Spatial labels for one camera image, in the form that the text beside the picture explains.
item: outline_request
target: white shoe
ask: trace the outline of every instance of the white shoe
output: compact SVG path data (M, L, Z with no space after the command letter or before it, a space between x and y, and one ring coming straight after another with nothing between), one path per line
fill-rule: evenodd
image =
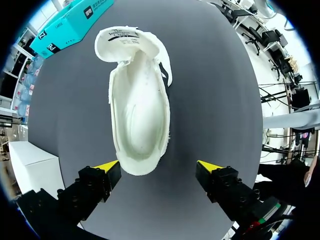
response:
M101 30L94 50L102 61L118 62L109 79L116 156L127 173L146 175L156 168L169 141L166 88L172 72L167 50L152 33L128 26Z

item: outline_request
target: cable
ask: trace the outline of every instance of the cable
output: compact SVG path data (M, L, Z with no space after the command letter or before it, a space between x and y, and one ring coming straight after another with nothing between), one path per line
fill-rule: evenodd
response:
M295 217L293 215L282 215L282 216L276 217L274 219L272 219L272 218L270 218L270 219L268 219L266 222L256 226L251 231L248 231L245 234L243 234L242 240L253 239L252 236L254 234L256 234L258 231L262 231L263 229L269 227L270 225L276 224L278 222L282 222L283 220L286 220L286 219L294 220Z
M267 153L265 156L261 156L260 159L265 158L265 157L268 156L269 154L271 154L271 152Z
M269 94L270 96L274 97L276 100L278 100L279 102L283 103L284 105L287 105L289 108L299 109L298 107L294 107L294 106L290 106L290 105L286 104L285 102L281 101L280 99L278 99L278 98L275 97L274 95L270 94L269 92L267 92L267 91L264 90L263 88L259 87L259 89L261 89L261 90L264 91L265 93Z
M280 139L280 138L295 137L296 135L288 135L288 136L269 136L269 135L266 135L266 136L269 138Z
M273 116L273 115L274 115L274 111L273 111L273 109L272 109L272 106L270 105L270 103L269 103L268 101L267 101L266 103L270 106L271 114L272 114L272 116Z
M275 85L290 85L290 83L273 83L273 84L258 84L259 86L263 86L261 87L262 89L264 88L269 88L269 87L272 87L272 86L275 86ZM299 87L303 87L303 86L309 86L309 85L315 85L314 83L307 83L307 84L297 84L296 86L299 86Z
M304 84L304 83L308 83L310 85L313 85L313 84L317 84L318 82L317 81L302 81L302 82L299 82L299 85L300 84ZM265 86L265 85L290 85L291 83L290 82L277 82L277 83L264 83L264 84L258 84L259 86Z
M261 163L261 164L264 164L264 163L271 163L271 162L276 162L276 161L279 161L279 160L272 160L272 161L261 161L260 163Z

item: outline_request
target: person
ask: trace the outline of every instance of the person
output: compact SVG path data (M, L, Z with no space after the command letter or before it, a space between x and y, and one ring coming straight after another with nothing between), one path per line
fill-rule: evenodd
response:
M272 165L260 164L258 174L271 181L254 184L253 189L260 191L260 200L274 196L291 206L302 207L318 198L320 185L320 163L318 155L312 159L311 165L300 164Z

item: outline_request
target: white wall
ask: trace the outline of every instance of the white wall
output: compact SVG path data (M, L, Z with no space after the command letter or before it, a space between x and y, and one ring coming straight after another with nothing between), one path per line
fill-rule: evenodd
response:
M57 13L57 8L52 1L47 1L29 20L29 24L39 32Z
M312 63L309 63L303 67L299 68L299 73L302 75L301 84L303 82L316 82L316 73L313 70ZM308 89L309 97L311 97L311 104L314 104L318 101L318 91L314 85L305 85L303 86L305 89Z

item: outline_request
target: office chair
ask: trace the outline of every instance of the office chair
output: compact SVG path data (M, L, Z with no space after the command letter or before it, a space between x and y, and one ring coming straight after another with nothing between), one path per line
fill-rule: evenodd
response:
M260 54L260 47L258 45L258 42L266 47L269 43L273 43L276 41L279 41L279 36L275 33L275 31L265 31L262 33L262 35L260 36L260 34L253 28L253 27L249 27L249 33L254 37L252 38L251 36L249 36L246 33L242 33L242 36L246 36L247 38L249 38L249 41L246 41L245 44L249 44L252 43L255 45L257 52L257 55L259 56Z

